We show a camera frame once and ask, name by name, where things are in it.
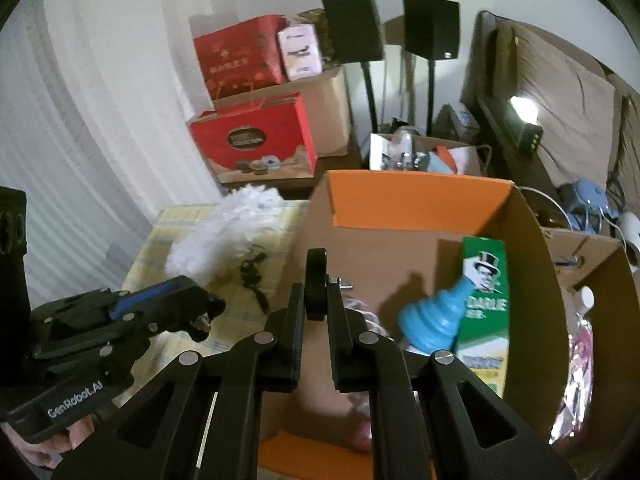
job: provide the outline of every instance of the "white cap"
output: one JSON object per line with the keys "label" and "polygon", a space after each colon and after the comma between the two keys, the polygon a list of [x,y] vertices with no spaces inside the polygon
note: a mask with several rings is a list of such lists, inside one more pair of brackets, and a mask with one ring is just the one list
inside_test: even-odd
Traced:
{"label": "white cap", "polygon": [[593,291],[588,286],[584,286],[580,290],[577,290],[574,294],[574,300],[575,311],[579,316],[584,316],[593,308],[593,305],[595,303]]}

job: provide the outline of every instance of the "red gift bag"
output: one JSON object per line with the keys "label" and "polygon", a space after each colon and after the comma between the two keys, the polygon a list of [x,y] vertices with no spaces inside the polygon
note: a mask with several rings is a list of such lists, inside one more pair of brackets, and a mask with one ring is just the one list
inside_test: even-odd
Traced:
{"label": "red gift bag", "polygon": [[268,14],[194,40],[213,100],[287,82],[278,47],[283,16]]}
{"label": "red gift bag", "polygon": [[205,112],[190,128],[223,184],[314,176],[318,157],[299,94]]}

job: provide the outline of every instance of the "green toothpaste box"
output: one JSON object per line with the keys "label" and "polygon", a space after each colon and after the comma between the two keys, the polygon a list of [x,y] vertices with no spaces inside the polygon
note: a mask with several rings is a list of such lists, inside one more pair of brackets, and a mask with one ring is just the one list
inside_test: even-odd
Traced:
{"label": "green toothpaste box", "polygon": [[509,354],[509,275],[504,243],[466,237],[463,273],[476,290],[466,300],[455,353],[502,396]]}

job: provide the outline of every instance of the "curtain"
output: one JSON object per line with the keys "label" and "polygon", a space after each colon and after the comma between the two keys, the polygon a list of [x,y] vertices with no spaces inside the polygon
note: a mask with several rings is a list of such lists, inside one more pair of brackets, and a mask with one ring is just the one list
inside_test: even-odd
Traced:
{"label": "curtain", "polygon": [[165,207],[220,188],[190,17],[210,0],[21,0],[0,30],[0,184],[27,193],[32,306],[119,288]]}

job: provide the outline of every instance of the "white fluffy object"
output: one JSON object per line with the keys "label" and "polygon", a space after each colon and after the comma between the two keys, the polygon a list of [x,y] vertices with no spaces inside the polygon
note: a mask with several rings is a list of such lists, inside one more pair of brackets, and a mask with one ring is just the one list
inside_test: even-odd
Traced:
{"label": "white fluffy object", "polygon": [[247,254],[265,229],[280,230],[284,201],[276,189],[245,186],[225,196],[186,237],[174,242],[165,272],[184,274],[206,286],[223,274],[228,262]]}

